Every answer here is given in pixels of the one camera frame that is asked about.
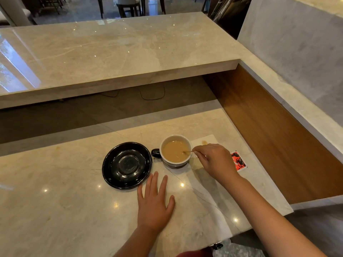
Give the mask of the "red and black sachet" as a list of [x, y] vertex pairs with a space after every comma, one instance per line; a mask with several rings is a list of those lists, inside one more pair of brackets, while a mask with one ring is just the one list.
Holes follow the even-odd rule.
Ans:
[[231, 153], [237, 172], [246, 169], [247, 165], [237, 151]]

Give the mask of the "black glossy saucer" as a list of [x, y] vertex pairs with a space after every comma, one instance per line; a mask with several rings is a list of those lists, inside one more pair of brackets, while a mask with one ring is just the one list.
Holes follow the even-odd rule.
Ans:
[[124, 142], [105, 156], [102, 175], [105, 182], [118, 190], [131, 190], [142, 184], [152, 168], [150, 151], [138, 142]]

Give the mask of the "person's left hand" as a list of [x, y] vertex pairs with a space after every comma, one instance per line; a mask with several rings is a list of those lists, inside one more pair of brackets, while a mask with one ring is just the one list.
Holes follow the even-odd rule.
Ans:
[[168, 176], [165, 175], [163, 177], [160, 187], [158, 187], [158, 195], [155, 198], [150, 198], [150, 175], [146, 181], [145, 190], [143, 191], [144, 204], [138, 205], [138, 226], [148, 225], [152, 228], [161, 229], [162, 231], [169, 223], [173, 214], [166, 213]]

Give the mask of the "light brown milky coffee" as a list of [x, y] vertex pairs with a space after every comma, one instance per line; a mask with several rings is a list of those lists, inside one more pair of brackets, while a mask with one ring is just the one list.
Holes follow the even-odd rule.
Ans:
[[180, 163], [185, 161], [182, 151], [189, 151], [188, 145], [183, 141], [170, 141], [162, 147], [162, 154], [164, 158], [173, 163]]

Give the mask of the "thin wooden stirrer stick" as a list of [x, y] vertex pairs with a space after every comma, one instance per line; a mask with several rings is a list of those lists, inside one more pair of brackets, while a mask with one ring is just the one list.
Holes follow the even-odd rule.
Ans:
[[188, 158], [191, 158], [192, 157], [192, 154], [194, 153], [194, 152], [197, 152], [197, 153], [199, 153], [200, 155], [202, 155], [201, 157], [203, 157], [203, 158], [205, 158], [205, 159], [207, 159], [206, 158], [206, 155], [204, 155], [201, 151], [182, 151], [182, 155], [183, 155], [183, 158], [184, 158], [184, 160], [186, 160], [186, 159], [188, 159]]

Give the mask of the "person's right forearm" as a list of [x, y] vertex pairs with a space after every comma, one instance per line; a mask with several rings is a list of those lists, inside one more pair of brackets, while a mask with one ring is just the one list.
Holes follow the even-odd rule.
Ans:
[[327, 257], [238, 173], [220, 178], [220, 183], [238, 204], [270, 257]]

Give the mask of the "white upholstered chair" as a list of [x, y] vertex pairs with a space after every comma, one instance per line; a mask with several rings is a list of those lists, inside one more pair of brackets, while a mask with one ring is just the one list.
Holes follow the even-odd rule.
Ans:
[[114, 3], [118, 7], [119, 15], [121, 18], [126, 18], [125, 8], [130, 9], [132, 17], [142, 16], [141, 12], [141, 0], [114, 0]]

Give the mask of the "person's red garment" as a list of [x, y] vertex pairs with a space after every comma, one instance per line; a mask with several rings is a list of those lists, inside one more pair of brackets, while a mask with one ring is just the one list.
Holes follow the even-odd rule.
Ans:
[[210, 247], [206, 247], [204, 249], [196, 250], [196, 251], [186, 251], [178, 254], [176, 257], [213, 257], [212, 249]]

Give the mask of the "white paper napkin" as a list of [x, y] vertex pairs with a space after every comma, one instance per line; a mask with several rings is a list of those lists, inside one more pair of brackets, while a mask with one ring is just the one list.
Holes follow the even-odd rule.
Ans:
[[225, 202], [226, 198], [221, 195], [222, 186], [208, 174], [196, 155], [192, 154], [188, 163], [180, 167], [169, 168], [208, 208], [214, 223], [210, 226], [216, 230], [219, 238], [231, 238], [233, 233], [229, 220], [230, 211]]

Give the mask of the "white round column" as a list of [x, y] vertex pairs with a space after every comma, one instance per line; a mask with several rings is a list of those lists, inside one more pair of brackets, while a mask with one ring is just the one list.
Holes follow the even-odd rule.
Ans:
[[0, 0], [0, 25], [31, 26], [32, 23], [29, 20], [31, 13], [26, 14], [25, 11], [26, 9], [19, 0]]

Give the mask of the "raised beige marble counter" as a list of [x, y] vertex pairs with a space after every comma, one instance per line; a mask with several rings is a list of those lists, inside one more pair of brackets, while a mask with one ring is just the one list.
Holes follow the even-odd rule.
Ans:
[[0, 109], [236, 69], [202, 12], [0, 28]]

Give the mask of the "black cup white inside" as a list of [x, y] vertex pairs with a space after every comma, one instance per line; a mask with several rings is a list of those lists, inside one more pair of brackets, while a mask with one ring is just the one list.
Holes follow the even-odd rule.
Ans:
[[158, 158], [158, 159], [162, 159], [162, 161], [163, 161], [165, 164], [167, 164], [167, 165], [169, 165], [169, 166], [171, 166], [171, 167], [176, 167], [176, 168], [178, 168], [178, 167], [182, 167], [182, 166], [184, 166], [185, 164], [187, 164], [187, 163], [189, 162], [190, 158], [188, 158], [187, 160], [185, 160], [185, 161], [183, 161], [183, 162], [180, 162], [180, 163], [173, 163], [173, 162], [170, 162], [170, 161], [168, 161], [168, 160], [166, 160], [166, 159], [164, 158], [164, 156], [163, 156], [163, 154], [162, 154], [162, 152], [161, 152], [161, 151], [162, 151], [162, 147], [163, 147], [167, 142], [175, 141], [175, 140], [185, 142], [185, 143], [188, 145], [188, 147], [189, 147], [188, 150], [189, 150], [189, 151], [192, 151], [192, 144], [191, 144], [191, 142], [190, 142], [186, 137], [184, 137], [184, 136], [182, 136], [182, 135], [171, 135], [171, 136], [166, 137], [166, 138], [161, 142], [159, 148], [153, 149], [153, 150], [151, 151], [152, 157]]

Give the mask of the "person's right hand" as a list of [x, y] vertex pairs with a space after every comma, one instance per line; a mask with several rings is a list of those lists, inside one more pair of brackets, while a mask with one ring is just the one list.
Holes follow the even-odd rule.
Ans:
[[201, 151], [211, 165], [208, 173], [222, 186], [226, 187], [241, 179], [238, 174], [230, 152], [220, 144], [207, 144], [196, 146], [193, 151]]

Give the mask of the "person's left forearm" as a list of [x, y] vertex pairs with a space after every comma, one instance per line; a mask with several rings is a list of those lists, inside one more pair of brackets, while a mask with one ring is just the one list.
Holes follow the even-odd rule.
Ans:
[[113, 257], [148, 257], [161, 229], [139, 225]]

